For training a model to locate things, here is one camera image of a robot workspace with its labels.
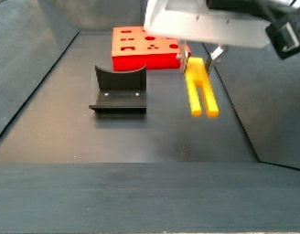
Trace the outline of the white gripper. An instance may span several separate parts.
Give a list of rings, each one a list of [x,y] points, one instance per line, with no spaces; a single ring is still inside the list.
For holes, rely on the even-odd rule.
[[[263,48],[268,23],[253,16],[209,10],[207,0],[148,0],[144,29],[152,36],[179,39],[179,69],[185,71],[189,52],[187,41],[220,44],[207,56],[211,72],[229,46]]]

